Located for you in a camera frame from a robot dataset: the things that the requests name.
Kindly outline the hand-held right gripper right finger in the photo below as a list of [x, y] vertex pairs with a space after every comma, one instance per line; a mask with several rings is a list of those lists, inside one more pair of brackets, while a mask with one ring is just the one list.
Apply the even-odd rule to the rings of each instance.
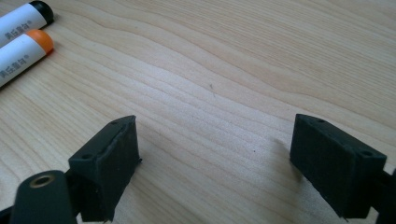
[[371, 182], [383, 171], [386, 159], [324, 119], [295, 117], [290, 161], [339, 217], [368, 216]]

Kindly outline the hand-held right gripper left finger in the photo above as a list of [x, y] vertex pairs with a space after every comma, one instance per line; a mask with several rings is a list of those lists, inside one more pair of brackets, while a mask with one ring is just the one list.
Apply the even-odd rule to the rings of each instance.
[[74, 213], [85, 222], [111, 221], [141, 162], [135, 117], [109, 122], [68, 162], [66, 178]]

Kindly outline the orange capped white marker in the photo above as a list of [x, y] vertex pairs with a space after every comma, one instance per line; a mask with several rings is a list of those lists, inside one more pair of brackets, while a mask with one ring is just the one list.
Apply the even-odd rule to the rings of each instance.
[[31, 30], [0, 48], [0, 88], [53, 50], [44, 31]]

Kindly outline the black capped white marker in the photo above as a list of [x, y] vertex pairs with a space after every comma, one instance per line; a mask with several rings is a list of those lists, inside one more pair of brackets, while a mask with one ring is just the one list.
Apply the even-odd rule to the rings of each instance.
[[32, 1], [0, 17], [0, 48], [18, 36], [41, 29], [54, 21], [52, 8], [43, 1]]

